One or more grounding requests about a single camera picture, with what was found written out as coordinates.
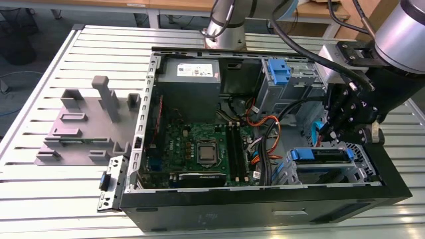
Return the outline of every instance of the desk leg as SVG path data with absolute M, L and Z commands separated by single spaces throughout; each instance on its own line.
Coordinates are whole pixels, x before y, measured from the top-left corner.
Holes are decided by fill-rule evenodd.
M 149 17 L 149 26 L 150 28 L 161 28 L 160 25 L 160 11 L 157 9 L 146 9 Z
M 50 12 L 56 20 L 61 19 L 61 15 L 60 15 L 61 10 L 50 9 Z
M 340 30 L 341 25 L 337 24 L 334 21 L 332 21 L 332 23 L 329 24 L 325 34 L 324 34 L 324 38 L 334 38 L 334 36 L 337 35 L 337 32 Z

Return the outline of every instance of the motherboard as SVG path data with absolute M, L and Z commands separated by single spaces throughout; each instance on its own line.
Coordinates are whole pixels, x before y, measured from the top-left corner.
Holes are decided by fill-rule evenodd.
M 177 182 L 184 179 L 198 181 L 205 186 L 201 180 L 205 174 L 217 178 L 208 182 L 216 181 L 226 186 L 254 185 L 244 150 L 252 142 L 250 127 L 177 122 L 166 125 L 164 141 L 162 157 L 148 157 L 150 171 L 141 175 L 145 188 L 181 187 Z

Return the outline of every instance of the metal bracket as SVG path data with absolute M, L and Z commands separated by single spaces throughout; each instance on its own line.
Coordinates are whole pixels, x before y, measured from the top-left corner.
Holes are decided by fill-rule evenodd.
M 108 170 L 104 172 L 100 186 L 100 194 L 97 212 L 120 212 L 120 202 L 124 191 L 125 173 L 128 168 L 128 158 L 117 156 L 110 158 L 108 164 Z

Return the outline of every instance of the ram slot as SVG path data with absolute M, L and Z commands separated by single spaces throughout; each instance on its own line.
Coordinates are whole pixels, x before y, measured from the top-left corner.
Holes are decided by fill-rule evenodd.
M 237 164 L 237 176 L 238 181 L 244 182 L 246 180 L 246 164 L 244 159 L 244 149 L 242 149 L 242 141 L 240 136 L 240 128 L 237 126 L 232 129 L 233 132 L 233 148 L 234 148 L 234 157 Z
M 234 143 L 233 143 L 233 126 L 225 127 L 225 138 L 226 138 L 226 157 L 228 164 L 230 169 L 230 179 L 236 180 L 237 173 L 237 162 L 236 162 L 236 151 L 234 151 Z

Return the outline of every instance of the wooden desk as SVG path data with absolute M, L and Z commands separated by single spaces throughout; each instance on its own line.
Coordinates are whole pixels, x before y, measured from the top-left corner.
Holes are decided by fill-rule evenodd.
M 85 10 L 105 12 L 144 13 L 149 16 L 150 28 L 160 28 L 158 17 L 164 15 L 209 16 L 214 0 L 0 0 L 0 6 L 32 7 L 56 11 Z M 336 16 L 346 20 L 350 15 L 338 7 Z M 333 38 L 340 25 L 330 19 L 325 3 L 308 2 L 298 7 L 298 22 L 324 23 L 328 28 L 324 38 Z
M 184 10 L 184 11 L 212 11 L 214 0 L 150 0 L 149 8 Z M 298 6 L 300 17 L 322 17 L 330 18 L 328 4 L 308 2 Z M 349 19 L 350 15 L 342 7 L 338 7 L 336 16 L 340 19 Z
M 185 16 L 209 16 L 214 0 L 150 0 L 149 1 L 149 24 L 150 28 L 160 27 L 158 16 L 164 15 L 185 15 Z M 328 24 L 324 38 L 333 38 L 338 32 L 340 25 L 332 20 L 326 3 L 308 2 L 297 8 L 298 22 Z M 340 6 L 336 16 L 341 20 L 350 18 L 349 13 Z

